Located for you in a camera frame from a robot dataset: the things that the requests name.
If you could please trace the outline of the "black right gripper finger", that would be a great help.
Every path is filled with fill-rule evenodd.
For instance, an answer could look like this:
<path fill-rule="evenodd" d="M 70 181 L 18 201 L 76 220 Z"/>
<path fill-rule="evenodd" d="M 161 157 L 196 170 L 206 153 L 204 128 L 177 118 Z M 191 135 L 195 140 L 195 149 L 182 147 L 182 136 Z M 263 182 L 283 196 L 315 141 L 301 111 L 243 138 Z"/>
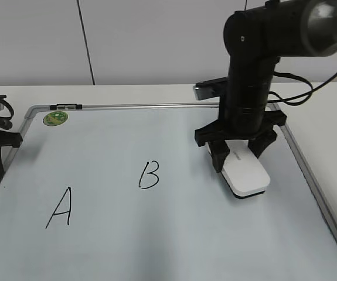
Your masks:
<path fill-rule="evenodd" d="M 262 135 L 248 141 L 248 148 L 256 158 L 259 158 L 262 153 L 277 139 L 275 131 L 265 131 Z"/>
<path fill-rule="evenodd" d="M 224 162 L 230 153 L 230 149 L 225 140 L 216 140 L 209 142 L 212 165 L 215 172 L 221 172 Z"/>

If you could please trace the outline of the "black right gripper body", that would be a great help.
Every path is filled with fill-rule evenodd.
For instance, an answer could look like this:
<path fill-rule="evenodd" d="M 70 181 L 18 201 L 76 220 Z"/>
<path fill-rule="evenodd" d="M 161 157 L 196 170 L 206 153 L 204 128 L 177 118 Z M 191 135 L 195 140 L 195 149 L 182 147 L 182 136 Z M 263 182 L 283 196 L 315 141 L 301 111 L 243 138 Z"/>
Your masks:
<path fill-rule="evenodd" d="M 252 140 L 273 127 L 284 126 L 287 116 L 281 110 L 266 111 L 264 107 L 224 109 L 224 116 L 195 130 L 198 146 L 221 140 Z"/>

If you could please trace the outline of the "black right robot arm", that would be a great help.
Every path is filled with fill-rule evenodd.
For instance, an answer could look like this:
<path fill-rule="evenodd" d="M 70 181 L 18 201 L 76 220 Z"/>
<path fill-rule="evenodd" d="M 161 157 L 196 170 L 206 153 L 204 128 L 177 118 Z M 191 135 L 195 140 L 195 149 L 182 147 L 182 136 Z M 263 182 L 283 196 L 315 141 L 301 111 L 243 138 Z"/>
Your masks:
<path fill-rule="evenodd" d="M 267 1 L 236 11 L 223 29 L 230 56 L 226 77 L 195 84 L 197 99 L 219 98 L 217 120 L 197 129 L 216 172 L 223 170 L 227 141 L 246 140 L 259 157 L 272 144 L 286 114 L 267 111 L 276 65 L 283 57 L 328 57 L 337 52 L 337 1 Z"/>

